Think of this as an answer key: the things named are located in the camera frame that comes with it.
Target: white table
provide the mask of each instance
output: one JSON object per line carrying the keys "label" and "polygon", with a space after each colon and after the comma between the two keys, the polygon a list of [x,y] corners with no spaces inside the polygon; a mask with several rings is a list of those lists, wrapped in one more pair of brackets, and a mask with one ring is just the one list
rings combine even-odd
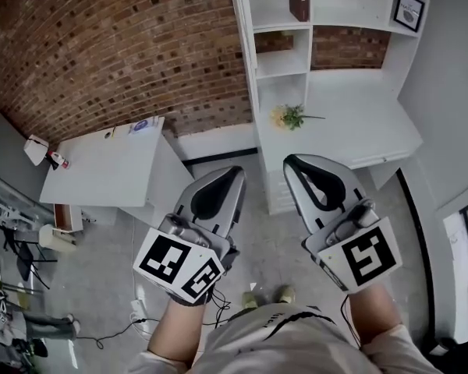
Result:
{"label": "white table", "polygon": [[159,225],[193,181],[161,134],[163,121],[139,134],[121,125],[61,142],[58,152],[70,166],[49,170],[40,201],[86,206],[89,216],[101,213],[93,206],[119,207]]}

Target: sneaker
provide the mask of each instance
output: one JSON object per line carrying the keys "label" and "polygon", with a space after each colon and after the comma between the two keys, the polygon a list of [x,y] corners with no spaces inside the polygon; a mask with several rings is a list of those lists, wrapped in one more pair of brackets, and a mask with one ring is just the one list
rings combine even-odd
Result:
{"label": "sneaker", "polygon": [[295,303],[296,293],[293,287],[285,285],[279,290],[278,303]]}
{"label": "sneaker", "polygon": [[75,327],[75,332],[76,332],[76,335],[78,335],[81,331],[81,325],[80,325],[80,322],[78,320],[75,320],[72,322],[72,325],[73,327]]}
{"label": "sneaker", "polygon": [[243,309],[254,309],[258,307],[257,300],[253,292],[244,292],[241,297]]}

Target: forearm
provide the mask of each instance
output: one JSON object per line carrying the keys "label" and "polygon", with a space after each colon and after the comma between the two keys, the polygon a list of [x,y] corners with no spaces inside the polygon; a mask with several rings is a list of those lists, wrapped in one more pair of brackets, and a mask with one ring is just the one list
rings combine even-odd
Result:
{"label": "forearm", "polygon": [[170,300],[154,330],[148,351],[191,366],[200,343],[206,305],[187,307]]}
{"label": "forearm", "polygon": [[349,299],[353,325],[362,345],[402,322],[397,306],[381,283],[352,294]]}

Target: white bookshelf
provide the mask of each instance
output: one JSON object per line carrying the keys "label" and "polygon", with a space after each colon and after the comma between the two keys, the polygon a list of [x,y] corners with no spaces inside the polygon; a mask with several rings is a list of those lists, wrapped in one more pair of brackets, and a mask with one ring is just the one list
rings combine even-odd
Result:
{"label": "white bookshelf", "polygon": [[[310,0],[310,20],[302,23],[289,11],[289,0],[234,0],[271,213],[294,209],[285,201],[288,189],[281,180],[282,161],[291,153],[319,154],[362,168],[402,160],[422,143],[397,98],[430,0],[421,0],[417,32],[393,20],[397,1]],[[391,32],[382,68],[310,71],[312,28],[319,25]],[[256,53],[254,33],[273,30],[291,32],[293,49]],[[306,119],[293,132],[278,129],[271,110],[284,104],[303,104],[307,114],[326,119]]]}

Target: framed picture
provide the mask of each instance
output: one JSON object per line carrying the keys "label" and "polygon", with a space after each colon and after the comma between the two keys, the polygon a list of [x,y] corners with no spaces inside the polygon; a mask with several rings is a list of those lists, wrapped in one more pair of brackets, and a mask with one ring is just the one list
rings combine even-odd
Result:
{"label": "framed picture", "polygon": [[420,0],[398,0],[393,20],[417,32],[423,9],[424,3]]}

